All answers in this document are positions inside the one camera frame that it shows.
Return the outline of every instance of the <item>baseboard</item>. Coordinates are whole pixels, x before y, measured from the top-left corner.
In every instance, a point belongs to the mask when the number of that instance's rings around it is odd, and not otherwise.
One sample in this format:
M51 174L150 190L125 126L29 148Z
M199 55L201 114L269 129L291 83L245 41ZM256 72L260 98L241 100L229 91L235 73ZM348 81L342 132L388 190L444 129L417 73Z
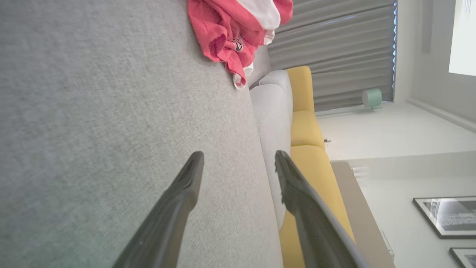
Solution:
M469 121L467 119L464 119L463 117L460 117L460 116L457 116L456 114L453 114L453 113L450 113L450 112L447 112L443 109L440 109L440 108L436 108L432 105L429 105L425 102L422 102L422 101L419 101L419 100L416 100L414 98L408 98L407 99L407 103L409 104L412 104L420 109L423 109L427 112L430 112L436 116L439 116L447 121L450 121L454 124L457 124L471 132L474 132L476 133L476 123L472 122L472 121Z

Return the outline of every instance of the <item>window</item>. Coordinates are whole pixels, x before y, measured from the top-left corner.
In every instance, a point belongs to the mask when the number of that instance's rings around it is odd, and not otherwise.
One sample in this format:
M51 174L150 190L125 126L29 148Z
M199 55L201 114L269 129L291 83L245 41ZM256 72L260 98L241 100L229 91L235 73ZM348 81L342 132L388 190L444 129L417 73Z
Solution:
M449 72L476 76L476 0L456 0Z

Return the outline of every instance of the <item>light gray pillow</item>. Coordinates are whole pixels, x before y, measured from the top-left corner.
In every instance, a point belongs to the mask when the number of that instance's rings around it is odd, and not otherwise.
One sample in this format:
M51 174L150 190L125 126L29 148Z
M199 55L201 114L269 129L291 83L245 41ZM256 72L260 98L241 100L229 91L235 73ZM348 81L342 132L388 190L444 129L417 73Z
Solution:
M281 202L281 186L275 172L274 162L277 150L283 150L288 154L291 152L291 127L288 120L286 97L280 86L275 84L256 86L250 91L250 96L255 110L276 222L278 229L281 229L286 207Z
M275 84L280 86L286 98L286 106L288 108L289 124L293 119L293 91L291 89L291 81L288 72L285 70L276 70L268 73L258 83L259 85Z

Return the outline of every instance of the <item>black and white photo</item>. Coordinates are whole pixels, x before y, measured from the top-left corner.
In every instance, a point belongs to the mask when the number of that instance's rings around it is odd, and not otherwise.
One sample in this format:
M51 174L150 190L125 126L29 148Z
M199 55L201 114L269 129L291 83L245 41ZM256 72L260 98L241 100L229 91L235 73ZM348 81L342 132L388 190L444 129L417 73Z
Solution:
M476 268L476 247L452 247L449 253L461 268Z
M476 238L476 196L414 198L413 203L440 238Z

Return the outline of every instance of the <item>mint green lamp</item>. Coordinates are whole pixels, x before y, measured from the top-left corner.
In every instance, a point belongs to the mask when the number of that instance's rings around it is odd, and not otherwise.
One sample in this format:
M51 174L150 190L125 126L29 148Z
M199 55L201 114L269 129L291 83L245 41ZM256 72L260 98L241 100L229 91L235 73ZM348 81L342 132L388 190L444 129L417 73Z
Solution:
M382 92L378 88L367 89L362 92L362 102L365 108L372 110L382 104Z

